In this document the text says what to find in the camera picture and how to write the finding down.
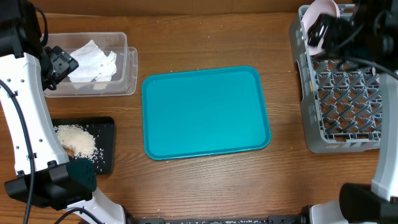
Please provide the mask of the grey dishwasher rack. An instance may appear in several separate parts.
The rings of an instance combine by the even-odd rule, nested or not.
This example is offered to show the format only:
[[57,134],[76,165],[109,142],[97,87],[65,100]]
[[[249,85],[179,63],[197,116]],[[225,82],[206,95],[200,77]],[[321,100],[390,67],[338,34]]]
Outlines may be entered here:
[[299,7],[290,25],[293,61],[302,86],[300,103],[307,147],[314,153],[363,152],[381,140],[382,97],[379,75],[351,62],[315,60],[305,45]]

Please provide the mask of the white round plate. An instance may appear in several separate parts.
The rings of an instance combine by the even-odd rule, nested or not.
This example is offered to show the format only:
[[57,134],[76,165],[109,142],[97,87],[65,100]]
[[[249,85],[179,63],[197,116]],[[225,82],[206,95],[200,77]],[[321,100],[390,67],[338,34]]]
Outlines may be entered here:
[[302,17],[302,23],[307,36],[305,45],[308,47],[308,51],[311,56],[322,52],[321,44],[323,43],[323,37],[315,47],[309,44],[310,28],[315,24],[320,14],[328,14],[330,16],[340,17],[340,10],[336,2],[333,0],[315,0],[306,10]]

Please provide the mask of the clear plastic bin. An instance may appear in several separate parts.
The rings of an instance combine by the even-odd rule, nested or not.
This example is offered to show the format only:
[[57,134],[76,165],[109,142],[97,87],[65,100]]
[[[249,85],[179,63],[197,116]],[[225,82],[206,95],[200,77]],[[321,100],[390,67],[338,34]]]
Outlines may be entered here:
[[48,46],[59,46],[68,54],[83,47],[90,40],[107,55],[110,51],[117,54],[117,72],[108,82],[71,82],[67,76],[57,85],[57,89],[45,90],[44,95],[56,97],[89,97],[131,95],[137,83],[137,50],[127,44],[127,35],[123,32],[81,32],[50,34]]

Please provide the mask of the pile of white rice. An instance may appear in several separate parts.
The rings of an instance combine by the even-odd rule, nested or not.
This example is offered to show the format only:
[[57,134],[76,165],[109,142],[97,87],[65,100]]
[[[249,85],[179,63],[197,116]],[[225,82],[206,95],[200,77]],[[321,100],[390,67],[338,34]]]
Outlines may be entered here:
[[88,159],[94,164],[96,173],[103,171],[103,150],[96,147],[96,138],[84,127],[77,124],[66,124],[55,127],[55,134],[62,147],[68,147],[75,152],[71,159]]

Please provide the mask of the teal serving tray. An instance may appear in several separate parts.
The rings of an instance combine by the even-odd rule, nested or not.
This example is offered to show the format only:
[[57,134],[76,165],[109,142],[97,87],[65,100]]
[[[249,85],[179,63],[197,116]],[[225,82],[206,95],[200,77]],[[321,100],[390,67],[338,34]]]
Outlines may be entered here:
[[146,78],[142,121],[144,150],[158,161],[257,150],[271,141],[261,78],[250,66]]

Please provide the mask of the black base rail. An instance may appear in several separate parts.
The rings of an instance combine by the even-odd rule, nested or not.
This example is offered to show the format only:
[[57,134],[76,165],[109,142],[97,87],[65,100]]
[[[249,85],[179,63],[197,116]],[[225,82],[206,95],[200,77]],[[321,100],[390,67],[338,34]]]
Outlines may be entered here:
[[308,224],[305,215],[271,215],[267,218],[219,218],[164,220],[163,218],[134,219],[133,224]]

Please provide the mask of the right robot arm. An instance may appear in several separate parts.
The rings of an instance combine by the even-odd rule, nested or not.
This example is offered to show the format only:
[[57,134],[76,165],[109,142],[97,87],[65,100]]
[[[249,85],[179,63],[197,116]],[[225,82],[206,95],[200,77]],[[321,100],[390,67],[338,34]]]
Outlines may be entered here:
[[304,14],[306,45],[315,58],[354,62],[379,74],[381,145],[371,184],[343,184],[337,200],[313,205],[310,223],[397,223],[397,1],[355,1],[349,20],[333,1]]

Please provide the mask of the brown food scrap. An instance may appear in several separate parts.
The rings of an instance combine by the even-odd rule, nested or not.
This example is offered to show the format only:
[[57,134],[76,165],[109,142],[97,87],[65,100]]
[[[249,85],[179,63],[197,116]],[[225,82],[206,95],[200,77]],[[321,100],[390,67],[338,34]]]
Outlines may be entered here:
[[68,154],[69,157],[73,157],[75,155],[75,152],[68,148],[68,147],[63,147],[63,149],[65,150],[65,152]]

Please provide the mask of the black plastic tray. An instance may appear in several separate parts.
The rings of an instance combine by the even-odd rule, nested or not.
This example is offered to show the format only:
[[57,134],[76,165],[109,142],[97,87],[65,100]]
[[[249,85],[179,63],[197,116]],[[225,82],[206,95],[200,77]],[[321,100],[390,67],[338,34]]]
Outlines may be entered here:
[[91,117],[91,118],[63,118],[53,119],[54,129],[59,125],[77,124],[84,127],[96,140],[96,147],[103,150],[103,171],[98,175],[109,174],[113,171],[114,145],[115,145],[115,126],[111,117]]

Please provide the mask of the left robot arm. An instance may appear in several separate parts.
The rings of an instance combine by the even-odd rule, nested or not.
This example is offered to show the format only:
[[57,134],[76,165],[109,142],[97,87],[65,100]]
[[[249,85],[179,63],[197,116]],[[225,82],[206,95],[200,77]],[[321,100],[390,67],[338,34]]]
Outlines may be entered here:
[[44,98],[78,62],[49,47],[42,10],[29,1],[1,2],[1,106],[14,147],[16,178],[4,186],[27,208],[53,208],[88,223],[132,223],[131,214],[97,186],[88,159],[71,161],[58,140]]

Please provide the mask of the white napkin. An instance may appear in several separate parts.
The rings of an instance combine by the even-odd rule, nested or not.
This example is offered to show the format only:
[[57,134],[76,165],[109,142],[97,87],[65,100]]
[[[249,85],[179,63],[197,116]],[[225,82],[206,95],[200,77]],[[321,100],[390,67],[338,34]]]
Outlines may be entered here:
[[79,64],[78,68],[68,75],[71,82],[108,82],[117,72],[117,54],[110,51],[106,55],[94,40],[90,40],[70,55]]

